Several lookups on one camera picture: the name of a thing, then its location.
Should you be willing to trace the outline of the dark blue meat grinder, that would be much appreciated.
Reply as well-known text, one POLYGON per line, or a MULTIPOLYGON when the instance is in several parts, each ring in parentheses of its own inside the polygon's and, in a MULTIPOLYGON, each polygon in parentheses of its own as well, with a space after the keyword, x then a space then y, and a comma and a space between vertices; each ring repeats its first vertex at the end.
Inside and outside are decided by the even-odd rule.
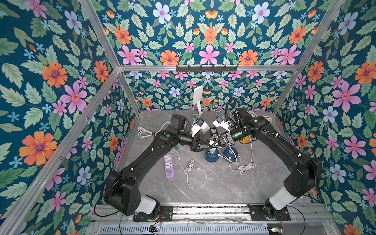
POLYGON ((228 147, 224 150, 223 156, 230 162, 236 163, 238 160, 238 151, 235 148, 228 147))
POLYGON ((218 149, 210 149, 210 150, 207 150, 205 152, 205 159, 206 161, 210 162, 210 163, 215 163, 218 161, 219 159, 219 151, 218 149))

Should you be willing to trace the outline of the dark blue meat grinder front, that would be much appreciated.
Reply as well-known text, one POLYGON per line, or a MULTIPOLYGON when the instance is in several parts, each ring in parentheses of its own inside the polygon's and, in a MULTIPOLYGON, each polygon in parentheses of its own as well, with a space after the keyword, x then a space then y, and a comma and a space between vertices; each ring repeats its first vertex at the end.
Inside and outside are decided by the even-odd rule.
POLYGON ((238 151, 235 148, 228 147, 224 150, 223 156, 230 162, 236 163, 238 160, 238 151))

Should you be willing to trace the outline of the black power strip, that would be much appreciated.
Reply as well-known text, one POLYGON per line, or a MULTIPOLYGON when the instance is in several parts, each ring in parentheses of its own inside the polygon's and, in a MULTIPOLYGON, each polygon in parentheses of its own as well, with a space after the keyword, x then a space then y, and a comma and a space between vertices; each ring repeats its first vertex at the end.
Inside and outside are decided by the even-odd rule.
POLYGON ((218 131, 215 127, 210 128, 210 141, 216 141, 218 138, 218 131))

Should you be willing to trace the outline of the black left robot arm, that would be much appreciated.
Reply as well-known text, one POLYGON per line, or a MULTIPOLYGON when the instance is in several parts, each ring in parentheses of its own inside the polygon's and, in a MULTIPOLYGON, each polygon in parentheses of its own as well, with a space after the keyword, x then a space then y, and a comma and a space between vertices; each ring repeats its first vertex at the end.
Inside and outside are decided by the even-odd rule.
POLYGON ((185 123, 184 116, 173 115, 170 124, 154 135, 150 146, 137 159, 120 171, 113 170, 106 178, 104 202, 126 216, 137 212, 155 220, 160 214, 160 202, 153 197, 141 195, 139 185, 144 177, 178 144, 189 146, 193 152, 212 147, 206 139, 193 137, 185 132, 185 123))

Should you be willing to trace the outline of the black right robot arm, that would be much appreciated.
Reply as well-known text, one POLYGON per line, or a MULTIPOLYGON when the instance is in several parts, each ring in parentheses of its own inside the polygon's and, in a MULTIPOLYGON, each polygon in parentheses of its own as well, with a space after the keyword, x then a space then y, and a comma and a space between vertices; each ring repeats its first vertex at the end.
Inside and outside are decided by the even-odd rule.
POLYGON ((230 140, 237 142, 250 136, 271 149, 290 171, 290 175, 284 179, 283 186, 264 203, 263 211, 268 213, 269 217, 317 186, 322 170, 320 159, 310 158, 296 149, 263 116, 252 116, 244 108, 238 108, 233 116, 236 120, 235 127, 219 135, 211 146, 219 147, 219 142, 223 141, 225 146, 230 147, 230 140))

